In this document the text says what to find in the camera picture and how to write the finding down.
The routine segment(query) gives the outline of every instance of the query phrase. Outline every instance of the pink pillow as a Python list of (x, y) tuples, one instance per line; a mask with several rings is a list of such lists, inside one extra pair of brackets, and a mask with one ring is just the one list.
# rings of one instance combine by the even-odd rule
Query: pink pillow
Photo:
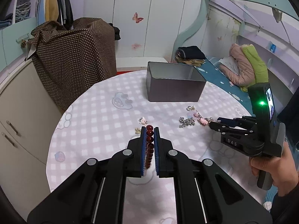
[(239, 75), (233, 73), (225, 65), (220, 65), (220, 70), (237, 86), (248, 86), (255, 79), (255, 73), (249, 60), (243, 54), (241, 46), (232, 44), (229, 55), (232, 56), (238, 63)]

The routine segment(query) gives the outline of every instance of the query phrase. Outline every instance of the butterfly decal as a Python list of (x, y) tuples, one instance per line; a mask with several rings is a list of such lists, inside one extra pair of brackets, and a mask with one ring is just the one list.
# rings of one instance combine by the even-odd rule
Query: butterfly decal
[(134, 17), (132, 18), (133, 21), (135, 21), (137, 24), (140, 23), (144, 18), (139, 18), (138, 14), (135, 13)]
[(136, 49), (140, 48), (141, 46), (142, 46), (141, 44), (135, 43), (132, 45), (132, 50), (136, 50)]

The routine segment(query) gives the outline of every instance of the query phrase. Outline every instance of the drawer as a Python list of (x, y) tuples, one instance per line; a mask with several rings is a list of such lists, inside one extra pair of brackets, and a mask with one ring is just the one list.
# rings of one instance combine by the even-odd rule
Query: drawer
[(2, 124), (0, 166), (0, 185), (12, 206), (26, 220), (30, 211), (50, 194), (46, 165), (19, 145)]
[(0, 30), (0, 71), (2, 71), (6, 66), (7, 64), (6, 64), (3, 44), (2, 44), (2, 30)]
[(16, 40), (27, 33), (30, 34), (35, 28), (36, 18), (29, 18), (2, 30), (3, 49), (7, 65), (26, 52), (26, 49), (22, 49)]

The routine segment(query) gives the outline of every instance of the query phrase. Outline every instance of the tablecloth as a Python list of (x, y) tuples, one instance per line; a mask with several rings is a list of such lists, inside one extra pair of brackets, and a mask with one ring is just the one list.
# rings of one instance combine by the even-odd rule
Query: tablecloth
[[(46, 173), (50, 190), (70, 176), (87, 159), (107, 159), (125, 149), (139, 135), (139, 118), (159, 127), (162, 138), (190, 159), (211, 158), (260, 203), (266, 192), (256, 186), (248, 157), (221, 144), (220, 134), (208, 126), (179, 128), (187, 106), (205, 118), (249, 115), (230, 94), (206, 83), (198, 102), (153, 103), (147, 100), (146, 71), (125, 73), (93, 85), (63, 114), (50, 143)], [(127, 178), (124, 224), (176, 224), (173, 179), (159, 179), (154, 161), (143, 178)]]

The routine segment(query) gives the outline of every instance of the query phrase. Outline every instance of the hand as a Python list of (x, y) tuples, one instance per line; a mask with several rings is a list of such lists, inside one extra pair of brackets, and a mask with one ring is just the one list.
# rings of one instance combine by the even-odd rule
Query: hand
[(298, 172), (288, 143), (283, 144), (281, 157), (250, 157), (252, 174), (258, 177), (260, 170), (269, 172), (273, 185), (278, 188), (278, 196), (285, 196), (298, 184)]

